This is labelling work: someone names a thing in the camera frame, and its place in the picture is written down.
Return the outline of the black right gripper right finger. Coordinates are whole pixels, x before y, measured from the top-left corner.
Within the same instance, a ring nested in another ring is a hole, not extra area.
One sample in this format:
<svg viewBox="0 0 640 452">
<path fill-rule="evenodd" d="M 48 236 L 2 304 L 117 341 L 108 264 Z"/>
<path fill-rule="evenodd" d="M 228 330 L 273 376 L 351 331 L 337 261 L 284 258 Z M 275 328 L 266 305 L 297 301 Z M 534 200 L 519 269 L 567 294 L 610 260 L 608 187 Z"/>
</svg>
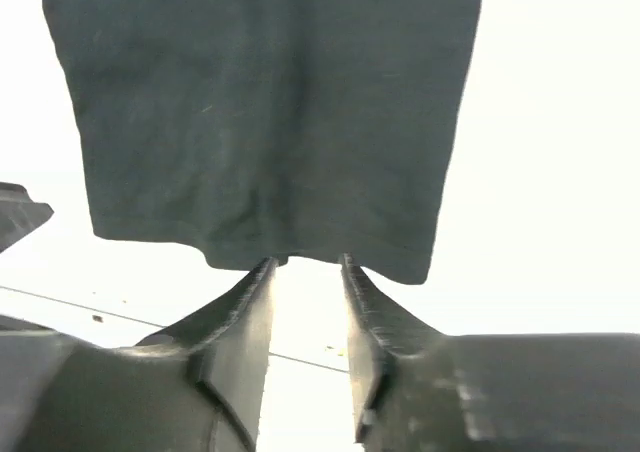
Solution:
<svg viewBox="0 0 640 452">
<path fill-rule="evenodd" d="M 340 265 L 365 450 L 638 450 L 637 335 L 448 336 Z"/>
</svg>

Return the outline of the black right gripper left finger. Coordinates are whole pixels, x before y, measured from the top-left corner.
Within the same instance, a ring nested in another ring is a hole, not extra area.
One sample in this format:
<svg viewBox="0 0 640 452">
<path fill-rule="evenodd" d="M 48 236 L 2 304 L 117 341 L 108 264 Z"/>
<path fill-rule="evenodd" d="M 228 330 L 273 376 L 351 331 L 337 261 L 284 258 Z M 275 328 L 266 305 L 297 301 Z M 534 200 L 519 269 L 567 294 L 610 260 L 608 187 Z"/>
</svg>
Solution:
<svg viewBox="0 0 640 452">
<path fill-rule="evenodd" d="M 1 447 L 252 451 L 270 347 L 262 261 L 231 290 L 130 347 L 1 320 Z"/>
</svg>

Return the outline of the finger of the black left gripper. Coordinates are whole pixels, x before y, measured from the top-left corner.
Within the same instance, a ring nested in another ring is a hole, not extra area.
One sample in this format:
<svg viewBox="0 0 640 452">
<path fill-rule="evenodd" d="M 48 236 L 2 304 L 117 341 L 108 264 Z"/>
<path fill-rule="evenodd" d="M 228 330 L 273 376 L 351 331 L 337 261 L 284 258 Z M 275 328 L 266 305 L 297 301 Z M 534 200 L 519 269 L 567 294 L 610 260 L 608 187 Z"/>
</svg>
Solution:
<svg viewBox="0 0 640 452">
<path fill-rule="evenodd" d="M 54 214 L 50 205 L 35 202 L 25 187 L 14 183 L 1 183 L 0 251 L 41 227 Z"/>
</svg>

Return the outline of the black t shirt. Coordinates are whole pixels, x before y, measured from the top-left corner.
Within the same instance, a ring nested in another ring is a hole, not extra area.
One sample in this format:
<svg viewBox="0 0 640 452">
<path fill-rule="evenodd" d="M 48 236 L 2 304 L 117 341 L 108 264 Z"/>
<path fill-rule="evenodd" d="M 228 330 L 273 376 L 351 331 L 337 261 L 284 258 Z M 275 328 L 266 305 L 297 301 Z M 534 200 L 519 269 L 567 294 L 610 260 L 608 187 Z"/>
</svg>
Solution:
<svg viewBox="0 0 640 452">
<path fill-rule="evenodd" d="M 42 0 L 94 233 L 431 265 L 482 0 Z"/>
</svg>

